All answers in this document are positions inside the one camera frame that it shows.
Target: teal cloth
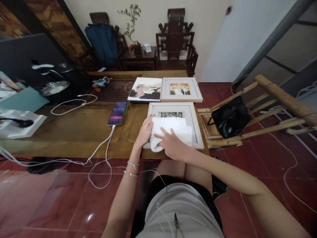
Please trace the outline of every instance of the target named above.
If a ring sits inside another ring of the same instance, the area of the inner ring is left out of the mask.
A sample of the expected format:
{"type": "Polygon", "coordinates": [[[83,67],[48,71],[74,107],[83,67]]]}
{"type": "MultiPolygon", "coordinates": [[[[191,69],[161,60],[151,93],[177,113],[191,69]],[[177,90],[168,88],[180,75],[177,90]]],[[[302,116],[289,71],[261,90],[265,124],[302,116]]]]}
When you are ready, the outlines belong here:
{"type": "Polygon", "coordinates": [[[19,110],[36,112],[50,101],[40,95],[32,87],[27,87],[8,98],[0,101],[0,110],[19,110]]]}

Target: small plant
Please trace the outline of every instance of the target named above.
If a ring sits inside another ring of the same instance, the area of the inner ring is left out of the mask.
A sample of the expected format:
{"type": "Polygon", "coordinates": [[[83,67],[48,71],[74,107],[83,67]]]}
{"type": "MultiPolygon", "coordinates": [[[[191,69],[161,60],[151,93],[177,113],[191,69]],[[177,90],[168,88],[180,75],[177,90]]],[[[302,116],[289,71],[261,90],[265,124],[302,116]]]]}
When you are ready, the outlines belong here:
{"type": "Polygon", "coordinates": [[[130,40],[131,39],[131,35],[134,33],[134,27],[135,27],[135,23],[136,23],[136,16],[140,17],[140,13],[141,13],[141,9],[139,8],[139,6],[137,4],[131,4],[131,6],[129,7],[130,11],[128,11],[128,9],[125,9],[125,11],[118,11],[119,14],[123,14],[123,15],[127,15],[129,17],[131,17],[131,22],[126,24],[126,32],[124,33],[125,36],[127,36],[130,40]]]}

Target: white cloth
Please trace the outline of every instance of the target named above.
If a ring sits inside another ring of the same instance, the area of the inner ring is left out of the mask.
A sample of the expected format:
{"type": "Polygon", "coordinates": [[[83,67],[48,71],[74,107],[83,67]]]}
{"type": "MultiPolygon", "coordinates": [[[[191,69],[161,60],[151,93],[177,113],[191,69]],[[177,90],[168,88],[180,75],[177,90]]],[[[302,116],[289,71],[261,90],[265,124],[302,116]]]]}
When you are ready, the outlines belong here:
{"type": "Polygon", "coordinates": [[[165,136],[161,131],[163,127],[168,133],[171,133],[171,128],[173,128],[175,135],[186,145],[192,146],[192,134],[193,129],[191,126],[186,124],[185,118],[179,117],[153,117],[153,128],[151,131],[150,144],[151,150],[153,152],[160,152],[163,150],[159,143],[162,139],[156,138],[154,134],[159,136],[165,136]]]}
{"type": "Polygon", "coordinates": [[[224,235],[197,190],[188,184],[173,183],[151,200],[146,210],[144,229],[136,237],[224,238],[224,235]],[[184,236],[175,227],[174,213],[184,236]]]}

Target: wooden table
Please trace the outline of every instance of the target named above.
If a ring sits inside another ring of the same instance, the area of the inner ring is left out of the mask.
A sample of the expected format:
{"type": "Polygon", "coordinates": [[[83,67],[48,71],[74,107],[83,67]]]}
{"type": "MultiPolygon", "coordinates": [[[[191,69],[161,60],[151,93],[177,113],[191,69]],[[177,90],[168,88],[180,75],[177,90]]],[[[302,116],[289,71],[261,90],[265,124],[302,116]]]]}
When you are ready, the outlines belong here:
{"type": "Polygon", "coordinates": [[[151,47],[152,52],[146,53],[142,49],[141,54],[127,51],[125,55],[120,57],[120,63],[125,71],[129,70],[155,70],[155,54],[156,47],[151,47]]]}
{"type": "MultiPolygon", "coordinates": [[[[91,75],[112,77],[109,87],[96,95],[108,94],[114,91],[111,86],[116,83],[130,82],[139,76],[146,77],[186,77],[185,70],[179,71],[142,71],[142,72],[92,72],[91,75]]],[[[122,99],[122,94],[127,98],[127,92],[121,87],[117,90],[117,98],[114,94],[111,101],[96,101],[71,111],[68,114],[56,116],[50,113],[53,106],[44,106],[37,114],[47,116],[46,121],[34,133],[32,137],[17,140],[0,140],[0,145],[13,155],[45,156],[45,157],[77,157],[88,158],[98,145],[104,141],[111,132],[112,127],[107,126],[107,121],[115,101],[122,99]]],[[[108,158],[129,158],[133,143],[135,142],[140,127],[147,117],[148,104],[130,104],[127,121],[122,126],[117,126],[108,149],[108,158]]],[[[74,106],[61,106],[55,113],[63,113],[74,106]]],[[[200,120],[200,132],[203,135],[200,120]]],[[[205,149],[201,152],[209,155],[209,150],[203,136],[205,149]]],[[[107,143],[104,143],[95,153],[94,158],[104,158],[107,143]]],[[[163,151],[153,153],[151,150],[142,150],[141,158],[169,159],[163,151]]]]}

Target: wooden tabletop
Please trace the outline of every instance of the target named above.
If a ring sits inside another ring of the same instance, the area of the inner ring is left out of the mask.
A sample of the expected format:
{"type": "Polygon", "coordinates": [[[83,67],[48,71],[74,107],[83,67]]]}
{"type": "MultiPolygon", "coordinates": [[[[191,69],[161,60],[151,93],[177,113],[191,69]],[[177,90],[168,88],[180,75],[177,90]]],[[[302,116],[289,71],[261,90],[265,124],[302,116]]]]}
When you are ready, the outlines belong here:
{"type": "MultiPolygon", "coordinates": [[[[110,83],[117,81],[133,81],[140,72],[104,72],[103,75],[111,76],[110,83]]],[[[186,71],[143,71],[141,76],[146,77],[186,77],[186,71]]],[[[100,94],[113,91],[106,88],[100,94]]],[[[0,140],[0,145],[13,155],[45,156],[45,157],[77,157],[88,158],[98,145],[111,133],[112,127],[107,126],[107,121],[112,111],[114,102],[96,101],[65,115],[56,116],[51,114],[53,106],[44,106],[36,113],[48,118],[34,133],[32,137],[16,140],[0,140]]],[[[55,113],[63,113],[76,106],[60,106],[55,113]]],[[[124,125],[117,126],[108,148],[108,158],[129,158],[133,144],[138,136],[144,119],[147,117],[148,104],[130,104],[127,120],[124,125]]],[[[200,132],[203,135],[202,126],[199,122],[200,132]]],[[[205,149],[201,152],[209,155],[206,140],[203,136],[205,149]]],[[[94,158],[104,158],[107,143],[104,143],[95,153],[94,158]]],[[[142,150],[141,158],[169,159],[163,151],[153,153],[151,150],[142,150]]]]}

